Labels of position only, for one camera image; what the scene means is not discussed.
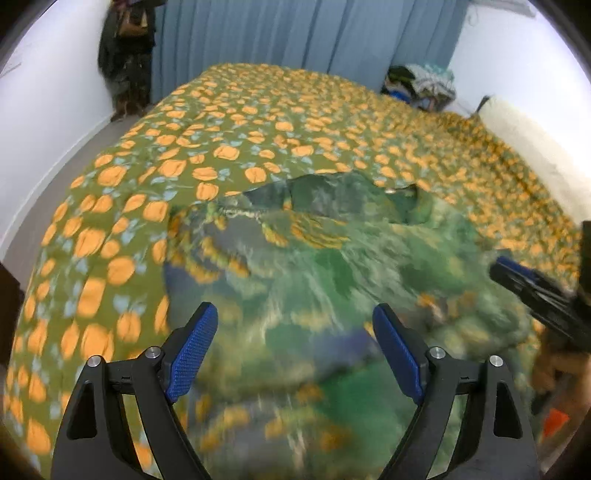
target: bag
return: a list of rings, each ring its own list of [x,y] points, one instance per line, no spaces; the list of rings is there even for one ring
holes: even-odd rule
[[[121,14],[117,35],[143,37],[148,34],[148,14],[141,7],[128,7]]]

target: blue curtain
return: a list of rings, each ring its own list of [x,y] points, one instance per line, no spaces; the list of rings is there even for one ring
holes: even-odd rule
[[[216,63],[333,73],[379,90],[391,64],[447,67],[469,0],[168,0],[156,14],[152,99]]]

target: blue gripper pad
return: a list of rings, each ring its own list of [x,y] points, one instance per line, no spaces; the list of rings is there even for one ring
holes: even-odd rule
[[[507,257],[499,257],[496,259],[496,262],[504,267],[510,268],[514,272],[523,275],[525,278],[535,282],[538,280],[538,274],[535,270],[530,268],[524,267],[523,265],[517,263],[516,261],[507,258]]]
[[[165,393],[172,403],[188,393],[216,331],[217,309],[210,305],[195,324],[171,366],[170,383]]]
[[[420,370],[400,334],[393,327],[388,316],[377,306],[374,308],[374,334],[382,349],[402,393],[421,404],[425,392],[421,386]]]

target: white pillow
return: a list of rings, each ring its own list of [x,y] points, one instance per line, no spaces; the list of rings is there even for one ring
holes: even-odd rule
[[[572,158],[542,127],[493,96],[480,109],[488,130],[521,155],[562,210],[575,222],[591,219],[591,185]]]

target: blurred green cloth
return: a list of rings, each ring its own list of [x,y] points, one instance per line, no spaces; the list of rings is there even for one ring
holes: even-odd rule
[[[488,278],[495,255],[449,204],[415,186],[385,193],[358,172],[173,213],[169,325],[202,301],[219,311],[187,429],[212,477],[377,478],[415,405],[372,337],[373,308],[389,303],[457,358],[513,349],[531,322]],[[514,364],[523,377],[527,366]],[[459,415],[435,471],[445,470]]]

